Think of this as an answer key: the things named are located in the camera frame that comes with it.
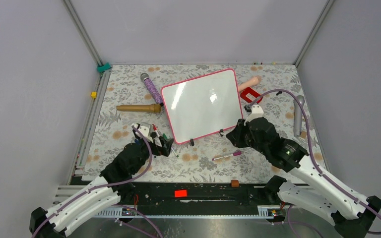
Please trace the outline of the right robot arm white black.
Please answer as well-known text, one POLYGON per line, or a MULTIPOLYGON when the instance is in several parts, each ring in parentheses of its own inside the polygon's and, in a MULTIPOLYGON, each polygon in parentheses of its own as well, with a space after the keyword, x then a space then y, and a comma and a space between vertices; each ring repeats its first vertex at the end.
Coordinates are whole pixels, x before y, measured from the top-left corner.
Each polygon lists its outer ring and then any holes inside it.
POLYGON ((226 137, 237 148, 250 147, 260 152, 273 166, 315 190, 310 192, 280 176, 273 176, 265 186, 267 202, 283 201, 301 207, 329 222, 344 238, 364 238, 370 233, 381 209, 381 199, 356 192, 327 170, 314 165, 306 149, 293 140, 280 137, 267 119, 240 119, 226 137))

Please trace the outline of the pink framed whiteboard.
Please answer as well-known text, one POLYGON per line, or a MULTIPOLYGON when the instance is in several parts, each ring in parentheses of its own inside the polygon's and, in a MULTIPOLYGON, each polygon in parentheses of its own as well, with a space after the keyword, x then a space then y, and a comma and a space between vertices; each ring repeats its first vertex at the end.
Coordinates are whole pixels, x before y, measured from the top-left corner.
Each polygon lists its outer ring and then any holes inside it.
POLYGON ((166 85, 161 96, 177 144, 233 128, 243 117, 231 68, 166 85))

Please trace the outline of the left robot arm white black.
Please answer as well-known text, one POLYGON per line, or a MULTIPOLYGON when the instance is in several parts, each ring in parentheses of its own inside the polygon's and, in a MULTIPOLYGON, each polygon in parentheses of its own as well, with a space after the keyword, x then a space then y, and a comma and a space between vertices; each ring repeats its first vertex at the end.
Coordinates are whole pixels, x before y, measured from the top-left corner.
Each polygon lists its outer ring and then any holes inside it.
POLYGON ((161 147, 137 138, 127 144, 92 182, 63 202, 31 213, 29 230, 34 238, 66 238, 99 212, 134 197, 132 182, 149 169, 152 157, 161 155, 161 147))

